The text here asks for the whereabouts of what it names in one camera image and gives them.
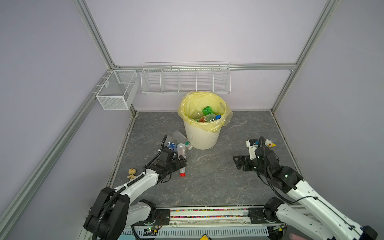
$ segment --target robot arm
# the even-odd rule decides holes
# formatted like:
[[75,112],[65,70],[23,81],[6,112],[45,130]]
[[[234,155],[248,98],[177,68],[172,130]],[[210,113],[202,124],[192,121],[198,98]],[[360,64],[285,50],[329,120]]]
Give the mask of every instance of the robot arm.
[[292,197],[308,209],[321,223],[296,212],[277,198],[272,198],[264,206],[264,215],[268,221],[280,220],[294,226],[313,239],[325,240],[373,240],[377,233],[370,226],[362,227],[352,221],[321,197],[294,169],[280,166],[276,155],[265,147],[264,138],[247,141],[249,156],[235,156],[237,169],[255,171],[266,178],[271,189],[284,201],[293,204],[281,196],[275,188]]
[[125,227],[139,221],[154,222],[156,205],[146,200],[130,206],[145,190],[160,183],[172,172],[186,166],[183,156],[175,156],[175,152],[163,148],[155,163],[148,164],[144,171],[134,178],[114,189],[104,188],[98,195],[84,228],[105,240],[116,240]]

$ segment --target bottle cap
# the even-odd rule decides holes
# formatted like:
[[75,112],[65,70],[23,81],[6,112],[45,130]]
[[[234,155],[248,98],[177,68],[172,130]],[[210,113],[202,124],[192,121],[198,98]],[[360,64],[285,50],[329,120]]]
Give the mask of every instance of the bottle cap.
[[193,148],[193,145],[190,144],[189,142],[186,142],[185,143],[185,147],[188,149],[188,150],[191,150]]

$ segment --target clear plastic bottle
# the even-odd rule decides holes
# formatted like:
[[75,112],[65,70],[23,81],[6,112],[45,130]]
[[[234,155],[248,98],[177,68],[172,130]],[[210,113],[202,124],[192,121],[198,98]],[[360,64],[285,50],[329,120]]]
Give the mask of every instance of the clear plastic bottle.
[[188,150],[193,148],[193,145],[188,142],[188,139],[179,130],[172,133],[172,138],[178,143],[184,143]]
[[210,122],[220,118],[221,118],[221,115],[215,115],[214,113],[211,113],[211,114],[208,114],[207,116],[200,118],[199,122]]
[[[177,156],[183,156],[185,160],[187,160],[187,157],[185,155],[185,144],[184,143],[179,143],[177,145]],[[185,177],[185,167],[179,170],[180,172],[180,177]]]
[[202,111],[194,110],[189,117],[192,119],[200,119],[204,116],[205,116],[205,114]]
[[164,146],[177,152],[176,144],[174,143],[174,140],[172,139],[171,136],[167,136],[167,140],[165,141]]

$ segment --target white wire basket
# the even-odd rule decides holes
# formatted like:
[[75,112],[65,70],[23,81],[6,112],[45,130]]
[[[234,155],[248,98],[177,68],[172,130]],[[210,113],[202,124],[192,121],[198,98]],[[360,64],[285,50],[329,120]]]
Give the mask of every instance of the white wire basket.
[[139,85],[136,71],[113,70],[96,97],[105,110],[129,110]]
[[144,94],[185,94],[191,91],[229,93],[228,62],[143,63]]

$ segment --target yellow trash bag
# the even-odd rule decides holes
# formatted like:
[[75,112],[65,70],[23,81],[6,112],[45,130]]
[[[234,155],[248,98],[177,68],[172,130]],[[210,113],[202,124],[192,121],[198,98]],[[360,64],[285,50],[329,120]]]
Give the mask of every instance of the yellow trash bag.
[[[210,106],[216,115],[221,115],[221,118],[211,122],[196,122],[190,118],[195,110],[202,111],[207,106]],[[222,126],[226,126],[231,121],[233,115],[228,104],[221,97],[210,92],[188,93],[181,100],[177,113],[189,125],[207,132],[219,132]]]

